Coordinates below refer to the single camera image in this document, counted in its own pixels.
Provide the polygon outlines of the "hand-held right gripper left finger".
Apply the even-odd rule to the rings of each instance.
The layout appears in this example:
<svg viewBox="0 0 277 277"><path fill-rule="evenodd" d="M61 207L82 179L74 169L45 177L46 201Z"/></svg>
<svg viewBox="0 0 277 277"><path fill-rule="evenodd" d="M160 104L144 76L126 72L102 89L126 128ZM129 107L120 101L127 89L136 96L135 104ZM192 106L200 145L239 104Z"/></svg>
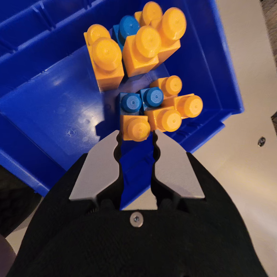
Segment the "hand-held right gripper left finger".
<svg viewBox="0 0 277 277"><path fill-rule="evenodd" d="M91 200L99 206L110 199L120 207L123 193L123 171L120 163L122 133L115 130L88 152L69 196L70 201Z"/></svg>

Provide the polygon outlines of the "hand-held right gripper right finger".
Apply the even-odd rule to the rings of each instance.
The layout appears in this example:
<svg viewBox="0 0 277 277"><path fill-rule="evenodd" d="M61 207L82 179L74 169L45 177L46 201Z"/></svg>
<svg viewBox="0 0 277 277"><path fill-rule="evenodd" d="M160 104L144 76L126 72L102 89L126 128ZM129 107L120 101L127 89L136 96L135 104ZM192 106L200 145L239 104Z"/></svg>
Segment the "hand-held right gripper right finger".
<svg viewBox="0 0 277 277"><path fill-rule="evenodd" d="M186 150L160 130L153 132L153 146L151 192L157 206L164 199L169 199L173 206L178 206L182 199L204 199Z"/></svg>

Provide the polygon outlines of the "blue plastic bin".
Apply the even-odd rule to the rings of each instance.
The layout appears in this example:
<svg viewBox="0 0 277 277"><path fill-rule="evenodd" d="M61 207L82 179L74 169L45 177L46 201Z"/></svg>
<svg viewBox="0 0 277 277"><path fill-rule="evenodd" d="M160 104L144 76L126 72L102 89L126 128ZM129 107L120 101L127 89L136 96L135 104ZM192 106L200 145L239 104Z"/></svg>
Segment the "blue plastic bin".
<svg viewBox="0 0 277 277"><path fill-rule="evenodd" d="M155 1L187 19L181 47L154 71L100 92L83 33L109 31L148 1L0 1L1 165L42 196L99 140L119 128L116 97L177 75L180 95L203 100L202 113L166 133L195 152L244 112L216 1Z"/></svg>

